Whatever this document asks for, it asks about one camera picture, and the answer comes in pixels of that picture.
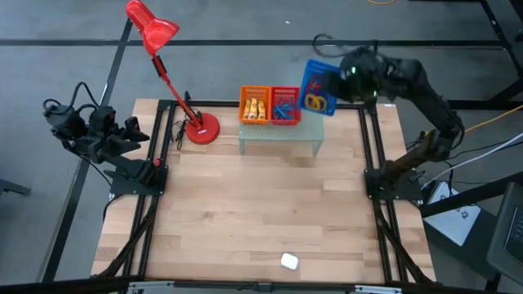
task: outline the red basket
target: red basket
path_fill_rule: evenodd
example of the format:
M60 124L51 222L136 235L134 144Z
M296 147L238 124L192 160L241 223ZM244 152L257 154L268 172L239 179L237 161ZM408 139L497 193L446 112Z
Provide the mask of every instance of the red basket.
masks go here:
M274 125L296 126L302 120L302 112L298 106L300 96L299 87L271 87L270 88L270 123ZM293 103L294 111L290 119L274 119L273 111L279 100L289 100Z

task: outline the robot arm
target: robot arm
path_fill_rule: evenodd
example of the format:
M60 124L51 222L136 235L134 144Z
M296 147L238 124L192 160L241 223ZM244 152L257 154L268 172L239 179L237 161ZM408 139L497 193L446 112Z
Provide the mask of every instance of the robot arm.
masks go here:
M436 127L414 150L395 161L387 161L379 172L382 185L394 185L400 176L426 161L439 162L449 157L455 139L463 140L459 116L431 87L427 72L418 60L393 59L366 47L347 55L339 73L324 75L324 89L349 102L375 103L377 96L410 100Z

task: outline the plastic basket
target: plastic basket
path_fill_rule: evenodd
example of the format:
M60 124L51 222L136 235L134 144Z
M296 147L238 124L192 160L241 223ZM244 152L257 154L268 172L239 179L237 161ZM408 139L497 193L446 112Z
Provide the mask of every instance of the plastic basket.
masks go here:
M300 88L298 87L272 87L270 89L270 123L274 125L296 126L302 120L302 111L298 105ZM294 105L294 111L289 114L289 119L275 119L274 109L280 100Z
M256 98L265 103L266 119L246 119L244 118L245 101ZM239 95L239 120L245 124L267 124L270 120L270 87L242 86Z
M327 71L340 73L340 69L334 65L329 65L318 60L307 61L305 73L303 74L302 89L300 95L300 108L325 114L334 115L336 111L337 98L322 91L321 80Z

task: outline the glass table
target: glass table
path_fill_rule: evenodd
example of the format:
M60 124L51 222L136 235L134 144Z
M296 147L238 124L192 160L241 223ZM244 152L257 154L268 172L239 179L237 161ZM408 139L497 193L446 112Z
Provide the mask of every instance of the glass table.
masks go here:
M324 142L324 118L321 114L302 111L302 121L296 126L239 125L239 152L245 153L246 140L310 141L316 156Z

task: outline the red desk lamp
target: red desk lamp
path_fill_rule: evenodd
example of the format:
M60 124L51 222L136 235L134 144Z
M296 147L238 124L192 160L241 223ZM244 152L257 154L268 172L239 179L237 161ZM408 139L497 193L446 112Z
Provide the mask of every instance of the red desk lamp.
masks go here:
M167 71L163 66L162 60L156 52L163 47L180 29L176 24L169 20L156 18L144 3L138 0L131 0L125 11L129 19L138 28L144 40L144 47L153 57L153 64L158 72L158 76L167 84L171 93L177 98L178 103L184 109L189 122L186 124L186 133L189 140L195 144L209 144L213 142L220 133L220 123L212 114L198 112L197 114L185 103L178 92L171 85L171 80L167 76Z

